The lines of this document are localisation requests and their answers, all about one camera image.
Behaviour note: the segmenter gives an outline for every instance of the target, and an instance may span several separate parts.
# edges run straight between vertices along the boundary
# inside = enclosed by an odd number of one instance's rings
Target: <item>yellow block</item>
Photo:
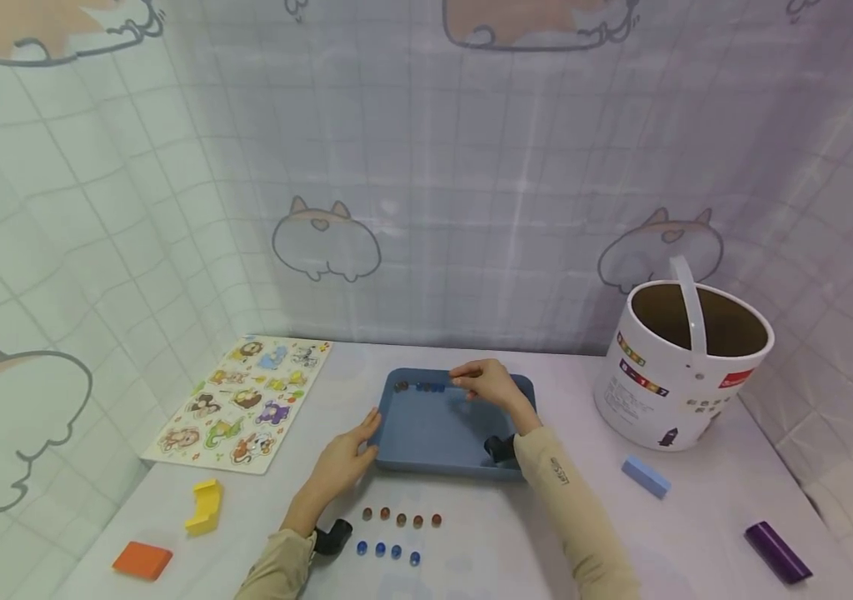
[[[223,498],[223,485],[216,479],[199,482],[193,487],[197,498],[197,512],[187,520],[184,526],[192,536],[201,536],[217,529],[220,523],[220,500]]]

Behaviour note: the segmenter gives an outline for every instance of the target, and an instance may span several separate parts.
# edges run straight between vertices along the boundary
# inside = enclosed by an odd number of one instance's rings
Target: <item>table surface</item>
[[[359,423],[399,367],[450,368],[495,356],[533,381],[544,422],[564,442],[601,497],[634,558],[647,599],[842,598],[853,600],[853,569],[748,412],[731,404],[698,446],[660,453],[629,442],[597,414],[591,382],[603,359],[592,356],[336,343],[277,458],[263,476],[157,463],[61,587],[59,598],[232,598],[276,531],[293,493],[334,435]],[[634,454],[672,481],[658,500],[621,470]],[[187,538],[192,488],[209,478],[224,487],[218,530]],[[390,507],[408,522],[443,514],[438,529],[397,528],[391,517],[363,522],[362,510]],[[327,509],[321,527],[345,518],[353,534],[336,560],[317,557],[303,598],[492,600],[575,598],[558,538],[524,482],[371,472]],[[766,520],[813,571],[785,587],[743,538]],[[136,539],[173,550],[156,582],[112,572]],[[371,551],[357,556],[365,539]],[[399,543],[402,560],[377,558],[372,545]],[[407,556],[417,550],[420,567]]]

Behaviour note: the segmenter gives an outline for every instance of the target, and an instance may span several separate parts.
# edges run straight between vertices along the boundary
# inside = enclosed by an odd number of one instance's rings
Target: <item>white bucket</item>
[[[699,441],[774,342],[773,328],[752,306],[694,283],[683,257],[673,257],[671,267],[679,282],[630,292],[593,384],[596,408],[611,428],[666,453]]]

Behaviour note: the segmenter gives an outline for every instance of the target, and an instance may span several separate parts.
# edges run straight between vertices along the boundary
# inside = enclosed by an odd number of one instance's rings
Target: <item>hand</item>
[[[515,403],[528,403],[503,362],[495,358],[473,360],[450,371],[453,385],[466,390],[466,399],[481,397],[509,410]]]
[[[374,408],[367,413],[363,423],[334,437],[327,444],[313,467],[313,473],[290,503],[281,530],[290,529],[305,538],[313,533],[327,504],[356,485],[377,458],[377,447],[368,446],[359,453],[359,446],[376,433],[381,421],[380,411]]]
[[[310,487],[327,503],[352,488],[377,458],[378,448],[375,446],[366,447],[363,454],[357,454],[357,451],[362,443],[376,433],[381,421],[380,410],[375,407],[367,413],[363,423],[334,437],[320,453],[317,465],[304,487]]]
[[[473,360],[450,371],[453,385],[466,390],[466,400],[482,398],[506,411],[516,433],[526,436],[541,428],[540,418],[513,377],[495,358]]]

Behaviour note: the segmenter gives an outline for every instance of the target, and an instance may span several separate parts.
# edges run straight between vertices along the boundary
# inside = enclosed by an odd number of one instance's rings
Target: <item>wooden block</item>
[[[630,455],[627,457],[621,470],[629,475],[630,479],[645,487],[647,492],[652,493],[660,500],[662,500],[666,493],[669,492],[669,488],[671,488],[671,483],[664,476],[656,472],[653,467],[645,465],[636,456]]]
[[[167,549],[130,542],[117,560],[113,561],[113,569],[148,581],[157,581],[163,569],[167,568],[170,558],[173,558],[173,553]]]

